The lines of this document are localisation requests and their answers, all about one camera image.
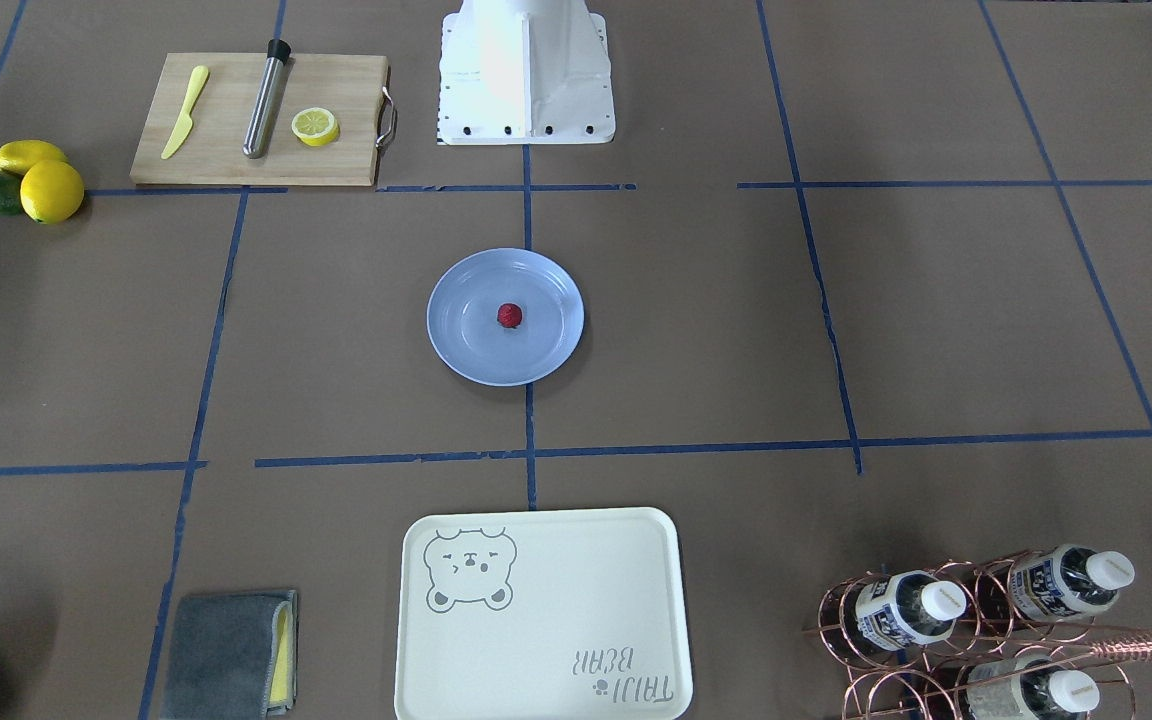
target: gray towel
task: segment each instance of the gray towel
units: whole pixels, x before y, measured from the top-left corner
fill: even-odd
[[[279,611],[291,612],[296,591],[180,598],[172,630],[162,720],[262,720],[278,652]],[[275,712],[291,706],[288,700]]]

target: bottle label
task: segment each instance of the bottle label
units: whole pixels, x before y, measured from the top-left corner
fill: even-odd
[[[945,635],[924,635],[907,623],[896,611],[896,588],[908,573],[865,585],[856,596],[856,626],[865,639],[878,647],[900,651],[914,644],[931,644]]]
[[[1018,670],[1029,659],[1011,659],[978,665],[968,674],[968,707],[975,720],[1039,720],[1020,694],[1020,675],[978,684],[984,680]]]
[[[1060,573],[1063,554],[1064,546],[1011,570],[1011,600],[1021,615],[1030,620],[1060,620],[1107,609],[1108,605],[1083,602],[1064,583]]]

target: folded cloth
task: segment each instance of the folded cloth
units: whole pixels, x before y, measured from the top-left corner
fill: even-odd
[[[296,591],[180,598],[162,720],[262,720],[296,700]]]

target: blue plate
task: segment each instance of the blue plate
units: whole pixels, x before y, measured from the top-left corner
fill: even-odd
[[[497,321],[506,302],[522,309],[517,328]],[[571,356],[585,328],[585,304],[556,263],[500,247],[452,265],[429,296],[425,324],[448,367],[475,382],[521,386]]]

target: metal muddler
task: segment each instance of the metal muddler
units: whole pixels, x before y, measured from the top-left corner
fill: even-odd
[[[274,114],[282,101],[283,83],[287,81],[287,60],[291,58],[291,45],[274,38],[265,54],[265,77],[260,82],[260,94],[256,96],[252,122],[247,127],[243,156],[260,158],[270,149],[270,132],[274,129]]]

